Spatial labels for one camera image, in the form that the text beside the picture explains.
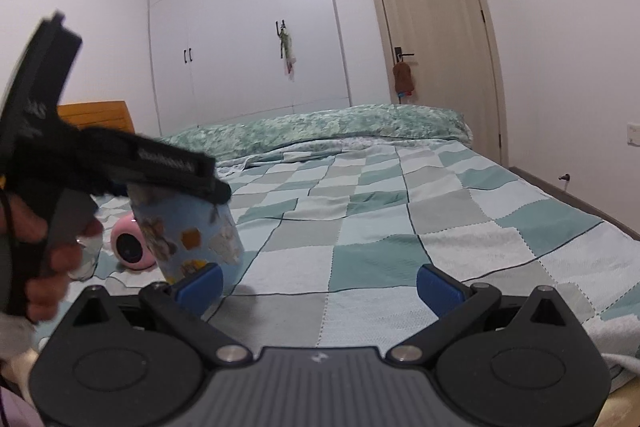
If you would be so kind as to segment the person's left hand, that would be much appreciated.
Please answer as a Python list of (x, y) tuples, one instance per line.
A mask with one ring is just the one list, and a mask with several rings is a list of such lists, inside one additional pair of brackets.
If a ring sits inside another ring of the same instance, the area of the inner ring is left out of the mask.
[[(21, 317), (32, 323), (49, 321), (58, 313), (58, 305), (70, 286), (70, 272), (80, 268), (82, 248), (77, 239), (58, 242), (45, 254), (49, 236), (47, 221), (33, 212), (18, 196), (1, 192), (1, 242), (9, 252), (1, 255), (1, 311), (6, 312), (11, 291), (17, 290), (23, 303)], [(28, 280), (17, 280), (12, 269), (12, 251), (26, 254), (27, 245), (35, 246), (38, 253), (34, 265), (38, 271)]]

